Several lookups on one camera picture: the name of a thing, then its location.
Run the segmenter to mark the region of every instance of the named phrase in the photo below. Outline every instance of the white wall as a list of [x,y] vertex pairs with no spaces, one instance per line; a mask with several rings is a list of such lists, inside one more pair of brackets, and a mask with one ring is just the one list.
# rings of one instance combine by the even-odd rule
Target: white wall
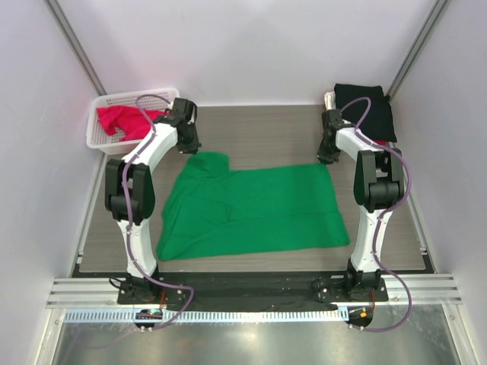
[[454,274],[480,351],[487,348],[485,14],[487,2],[451,2],[393,102],[434,261]]
[[392,83],[433,0],[60,0],[107,92],[199,105],[321,103]]
[[21,365],[74,258],[97,166],[84,143],[95,93],[37,0],[0,3],[0,85],[0,354]]

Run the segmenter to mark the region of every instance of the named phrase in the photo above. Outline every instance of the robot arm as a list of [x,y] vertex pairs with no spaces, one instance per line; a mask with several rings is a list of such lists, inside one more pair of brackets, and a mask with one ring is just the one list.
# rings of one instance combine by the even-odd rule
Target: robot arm
[[[327,107],[330,106],[334,107],[334,103],[327,103]],[[360,132],[355,131],[353,124],[342,120],[339,110],[328,109],[322,114],[322,121],[324,133],[318,159],[324,164],[335,163],[343,151],[356,162],[354,197],[360,209],[360,223],[344,287],[349,297],[354,291],[368,295],[380,284],[380,267],[373,250],[374,232],[379,216],[404,195],[403,167],[395,156],[360,139],[357,136]],[[381,220],[375,245],[378,258],[391,215],[392,212],[388,212]]]
[[[154,211],[155,193],[151,174],[162,157],[174,146],[180,153],[194,154],[201,146],[196,132],[196,105],[185,99],[176,98],[169,105],[169,112],[154,121],[154,133],[149,132],[138,146],[151,143],[140,151],[136,148],[122,160],[112,159],[107,162],[105,172],[105,207],[112,212],[122,231],[126,242],[127,226],[129,225],[126,200],[122,188],[122,171],[128,161],[135,157],[129,167],[129,186],[132,184],[130,198],[134,225],[130,232],[132,252],[137,263],[145,273],[159,279],[158,265],[152,253],[149,233],[149,218]],[[127,253],[128,287],[151,290],[153,286],[146,281],[134,266]]]

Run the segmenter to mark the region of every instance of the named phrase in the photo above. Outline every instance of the plastic laundry basket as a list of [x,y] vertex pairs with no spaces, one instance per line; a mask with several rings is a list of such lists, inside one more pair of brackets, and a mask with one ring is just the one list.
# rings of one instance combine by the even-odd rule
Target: plastic laundry basket
[[[124,133],[118,130],[115,135],[108,135],[98,122],[97,108],[112,105],[135,106],[135,99],[143,94],[155,94],[165,97],[169,101],[180,95],[177,89],[165,88],[144,91],[134,91],[131,93],[112,94],[98,97],[91,105],[90,115],[88,117],[88,129],[86,131],[86,144],[89,148],[97,148],[106,154],[128,154],[141,141],[124,141],[120,142]],[[155,97],[145,97],[140,101],[140,105],[147,110],[163,110],[167,104]]]

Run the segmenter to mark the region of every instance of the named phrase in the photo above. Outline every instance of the folded black garment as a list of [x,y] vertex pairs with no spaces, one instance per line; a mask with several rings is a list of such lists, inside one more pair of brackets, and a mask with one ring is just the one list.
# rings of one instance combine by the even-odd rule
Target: folded black garment
[[[397,142],[394,133],[393,112],[390,108],[390,96],[384,96],[382,87],[366,87],[358,85],[335,85],[335,102],[338,109],[359,97],[369,97],[372,105],[360,130],[375,141]],[[362,116],[367,107],[366,101],[359,101],[349,106],[342,112],[342,118],[349,122],[356,123]]]

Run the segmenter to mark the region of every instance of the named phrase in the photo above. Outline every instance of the purple cable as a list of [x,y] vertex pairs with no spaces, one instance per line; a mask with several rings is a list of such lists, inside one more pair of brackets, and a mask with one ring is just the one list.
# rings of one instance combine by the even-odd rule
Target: purple cable
[[408,288],[406,282],[398,274],[396,274],[394,271],[388,269],[380,261],[379,257],[377,256],[377,238],[379,237],[379,230],[380,230],[380,226],[382,224],[382,218],[384,218],[384,215],[386,215],[387,213],[390,213],[391,211],[395,211],[398,207],[400,207],[401,205],[403,205],[407,201],[407,198],[409,197],[409,194],[411,193],[411,170],[409,169],[409,165],[404,160],[403,156],[401,156],[398,152],[396,152],[395,150],[393,150],[392,148],[389,148],[387,146],[382,146],[380,144],[374,143],[371,139],[369,139],[368,137],[365,137],[361,133],[361,131],[359,129],[360,124],[363,123],[365,117],[367,116],[367,114],[370,111],[371,106],[372,106],[372,101],[370,98],[359,97],[358,99],[352,100],[350,103],[346,104],[343,108],[341,108],[341,111],[343,112],[343,110],[347,109],[349,106],[357,103],[358,101],[367,101],[367,109],[364,111],[364,114],[362,114],[362,117],[358,120],[357,124],[355,125],[355,135],[358,137],[358,139],[360,139],[364,143],[369,144],[371,147],[380,148],[386,152],[389,152],[393,156],[397,157],[399,159],[399,161],[401,162],[401,164],[404,166],[404,170],[406,171],[406,178],[407,178],[406,191],[404,192],[403,197],[395,205],[386,209],[385,211],[383,211],[382,213],[379,214],[379,217],[377,217],[377,226],[375,227],[374,237],[372,240],[372,253],[374,255],[375,262],[382,269],[382,271],[386,272],[389,275],[394,276],[395,279],[397,279],[399,281],[399,283],[401,283],[401,285],[404,287],[404,290],[406,291],[406,295],[408,296],[408,310],[407,310],[406,314],[404,315],[404,317],[400,321],[398,321],[398,323],[396,323],[395,325],[392,325],[390,327],[386,327],[386,328],[362,328],[362,327],[358,327],[357,325],[353,325],[353,327],[355,329],[360,329],[360,330],[363,330],[366,332],[380,333],[380,332],[392,331],[393,329],[398,328],[400,325],[402,325],[405,321],[408,320],[409,316],[411,315],[411,311],[412,311],[411,292],[409,291],[409,288]]

